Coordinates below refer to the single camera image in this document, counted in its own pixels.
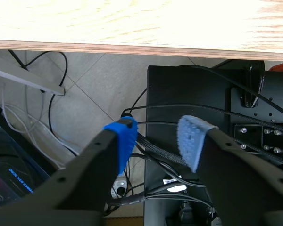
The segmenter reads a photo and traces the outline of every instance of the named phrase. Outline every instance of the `power cable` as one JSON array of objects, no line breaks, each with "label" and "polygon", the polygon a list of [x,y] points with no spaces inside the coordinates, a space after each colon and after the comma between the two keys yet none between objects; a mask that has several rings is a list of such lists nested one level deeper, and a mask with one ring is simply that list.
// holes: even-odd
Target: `power cable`
[{"label": "power cable", "polygon": [[135,107],[136,103],[140,100],[140,98],[143,96],[143,94],[147,91],[147,88],[139,95],[139,97],[136,99],[136,101],[134,102],[134,104],[132,105],[132,108]]},{"label": "power cable", "polygon": [[[279,129],[279,130],[283,131],[282,126],[272,124],[272,123],[268,123],[268,122],[265,122],[265,121],[262,121],[262,120],[259,120],[259,119],[255,119],[255,118],[243,115],[243,114],[238,114],[238,113],[235,113],[235,112],[230,112],[230,111],[226,111],[226,110],[223,110],[223,109],[220,109],[220,108],[211,107],[211,106],[207,106],[207,105],[196,105],[196,104],[148,105],[148,106],[127,108],[123,111],[123,113],[125,113],[126,111],[129,111],[131,109],[137,110],[137,109],[144,109],[144,108],[148,109],[148,108],[155,108],[155,107],[196,107],[196,108],[208,109],[208,110],[212,110],[212,111],[216,111],[216,112],[221,112],[221,113],[224,113],[224,114],[227,114],[227,115],[237,116],[239,118],[243,118],[243,119],[247,119],[247,120],[256,122],[256,123],[261,124],[263,126],[267,126],[267,127],[271,127],[271,128]],[[152,122],[142,122],[142,123],[143,124],[147,124],[147,123],[151,124]]]},{"label": "power cable", "polygon": [[[40,58],[41,56],[47,54],[47,53],[50,53],[48,51],[45,51],[41,54],[39,54],[38,56],[36,56],[33,60],[31,60],[29,63],[27,63],[26,65],[24,65],[22,63],[22,61],[18,58],[18,56],[12,51],[12,50],[9,50],[9,52],[12,54],[12,56],[17,60],[17,62],[20,64],[21,67],[23,67],[24,69],[28,70],[27,67],[29,65],[31,65],[33,62],[35,62],[38,58]],[[65,60],[65,70],[64,70],[64,74],[63,74],[63,77],[62,77],[62,80],[59,84],[59,86],[62,86],[63,82],[64,82],[64,79],[66,77],[66,74],[67,74],[67,70],[68,70],[68,60],[67,60],[67,57],[66,55],[63,53],[63,52],[58,52],[60,53],[63,57],[64,57],[64,60]],[[56,139],[58,139],[58,137],[54,134],[53,132],[53,129],[52,129],[52,125],[51,125],[51,118],[50,118],[50,112],[51,112],[51,105],[52,105],[52,101],[55,97],[55,94],[52,95],[51,99],[50,99],[50,103],[49,103],[49,108],[48,108],[48,124],[49,124],[49,128],[50,128],[50,131],[51,133],[56,137]],[[74,152],[71,148],[68,148],[68,147],[65,147],[67,148],[74,156],[77,156],[78,154],[76,152]]]},{"label": "power cable", "polygon": [[281,108],[280,106],[276,105],[274,102],[270,101],[269,99],[265,98],[264,96],[262,96],[261,94],[251,90],[250,88],[228,78],[227,76],[215,71],[214,69],[211,69],[211,68],[207,68],[207,67],[204,67],[204,66],[198,66],[198,65],[186,65],[186,66],[189,66],[189,67],[192,67],[192,68],[199,68],[199,69],[202,69],[202,70],[205,70],[205,71],[208,71],[208,72],[211,72],[213,74],[216,74],[218,75],[219,77],[227,80],[228,82],[238,86],[239,88],[251,93],[252,95],[260,98],[261,100],[263,100],[264,102],[266,102],[267,104],[269,104],[270,106],[272,106],[274,109],[278,110],[279,112],[281,112],[283,114],[283,108]]},{"label": "power cable", "polygon": [[158,166],[160,166],[162,168],[162,170],[168,174],[169,176],[171,176],[172,178],[176,179],[179,182],[184,183],[185,185],[189,185],[189,186],[193,186],[193,187],[205,187],[203,184],[200,183],[195,183],[195,182],[191,182],[191,181],[187,181],[184,180],[182,178],[180,178],[179,176],[173,174],[171,171],[169,171],[168,169],[166,169],[162,164],[159,163],[159,161],[157,159],[155,159],[154,157],[152,157],[148,152],[144,151],[138,144],[136,144],[136,147],[140,150],[141,153],[143,153],[145,156],[147,156],[150,160],[152,160],[153,162],[155,162]]}]

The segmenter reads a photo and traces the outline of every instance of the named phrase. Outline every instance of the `sticker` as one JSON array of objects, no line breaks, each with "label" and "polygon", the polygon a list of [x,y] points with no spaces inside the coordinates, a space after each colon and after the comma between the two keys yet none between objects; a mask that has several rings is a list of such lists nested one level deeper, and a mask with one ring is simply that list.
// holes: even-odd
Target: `sticker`
[{"label": "sticker", "polygon": [[[170,179],[170,180],[163,179],[162,181],[164,182],[164,185],[166,185],[166,184],[175,182],[177,180],[176,179]],[[180,191],[183,191],[183,190],[186,190],[186,189],[187,189],[186,185],[178,185],[178,186],[175,186],[175,187],[168,188],[167,190],[169,192],[180,192]]]}]

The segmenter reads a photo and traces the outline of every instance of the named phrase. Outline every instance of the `black cable sleeve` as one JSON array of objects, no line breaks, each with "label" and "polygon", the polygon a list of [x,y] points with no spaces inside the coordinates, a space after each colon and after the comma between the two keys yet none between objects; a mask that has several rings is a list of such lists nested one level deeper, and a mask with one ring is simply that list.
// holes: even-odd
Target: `black cable sleeve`
[{"label": "black cable sleeve", "polygon": [[146,152],[150,151],[172,162],[178,163],[183,166],[188,166],[181,156],[170,153],[162,148],[155,146],[140,133],[138,133],[137,135],[137,142],[144,148],[146,148]]},{"label": "black cable sleeve", "polygon": [[248,144],[248,143],[246,143],[246,142],[244,142],[244,141],[241,141],[241,140],[239,140],[239,139],[236,139],[236,138],[233,138],[233,137],[232,137],[232,139],[233,139],[234,141],[236,141],[237,143],[239,143],[239,144],[246,145],[246,146],[249,147],[250,149],[252,149],[252,150],[254,150],[254,151],[258,152],[258,153],[261,153],[261,154],[265,155],[266,157],[268,157],[268,158],[270,158],[270,159],[274,159],[274,160],[276,160],[276,161],[279,161],[280,163],[283,164],[283,159],[282,159],[281,157],[278,157],[278,156],[276,156],[276,155],[273,155],[273,154],[271,154],[271,153],[269,153],[269,152],[267,152],[267,151],[265,151],[265,150],[263,150],[263,149],[261,149],[261,148],[255,147],[254,145]]},{"label": "black cable sleeve", "polygon": [[193,186],[193,187],[205,187],[203,184],[201,183],[195,183],[194,181],[188,181],[185,179],[180,178],[179,176],[174,175],[171,171],[169,171],[168,169],[166,169],[164,166],[162,166],[159,161],[157,159],[155,159],[154,157],[152,157],[148,152],[144,151],[138,144],[136,144],[136,147],[138,148],[138,150],[140,150],[141,153],[143,153],[144,155],[146,155],[147,157],[149,157],[153,162],[155,162],[158,166],[160,166],[162,168],[162,170],[168,174],[170,177],[176,179],[177,181],[180,181],[182,183],[184,183],[185,185],[189,185],[189,186]]}]

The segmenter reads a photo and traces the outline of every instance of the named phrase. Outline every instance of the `screw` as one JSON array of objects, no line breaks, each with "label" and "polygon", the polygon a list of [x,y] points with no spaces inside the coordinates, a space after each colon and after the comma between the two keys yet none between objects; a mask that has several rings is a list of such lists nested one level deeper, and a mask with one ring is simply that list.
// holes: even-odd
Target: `screw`
[{"label": "screw", "polygon": [[243,127],[240,131],[241,131],[241,133],[246,133],[247,129],[245,127]]},{"label": "screw", "polygon": [[271,132],[270,129],[264,129],[265,134],[270,134],[270,132]]},{"label": "screw", "polygon": [[274,153],[279,154],[279,153],[281,153],[281,152],[282,152],[282,151],[281,151],[280,148],[278,148],[278,147],[275,147],[275,148],[274,148]]},{"label": "screw", "polygon": [[274,130],[274,134],[275,134],[276,136],[279,136],[279,135],[281,135],[281,134],[282,134],[282,132],[281,132],[281,131],[279,131],[279,130],[277,130],[277,129],[275,129],[275,130]]},{"label": "screw", "polygon": [[263,146],[263,150],[268,151],[269,149],[270,149],[269,146],[267,146],[267,145],[264,145],[264,146]]}]

